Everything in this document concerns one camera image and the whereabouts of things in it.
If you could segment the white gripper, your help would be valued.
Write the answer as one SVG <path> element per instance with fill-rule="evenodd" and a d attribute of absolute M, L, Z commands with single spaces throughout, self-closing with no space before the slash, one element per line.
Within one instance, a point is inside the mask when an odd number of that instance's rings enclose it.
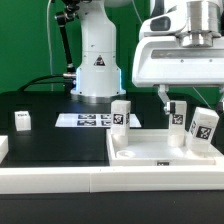
<path fill-rule="evenodd" d="M 215 38 L 212 47 L 183 48 L 175 36 L 145 37 L 135 51 L 132 82 L 136 87 L 160 85 L 158 96 L 167 115 L 176 112 L 176 104 L 167 95 L 168 86 L 222 85 L 215 110 L 223 114 L 224 38 Z"/>

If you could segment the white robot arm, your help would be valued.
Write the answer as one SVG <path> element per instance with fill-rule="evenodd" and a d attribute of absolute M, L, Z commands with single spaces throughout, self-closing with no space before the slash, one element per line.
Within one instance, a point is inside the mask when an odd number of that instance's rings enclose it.
<path fill-rule="evenodd" d="M 77 69 L 76 98 L 104 103 L 123 95 L 116 64 L 116 28 L 105 8 L 131 0 L 80 3 L 82 63 Z M 157 87 L 165 102 L 171 87 L 212 86 L 224 95 L 224 0 L 150 0 L 150 17 L 141 25 L 132 83 Z"/>

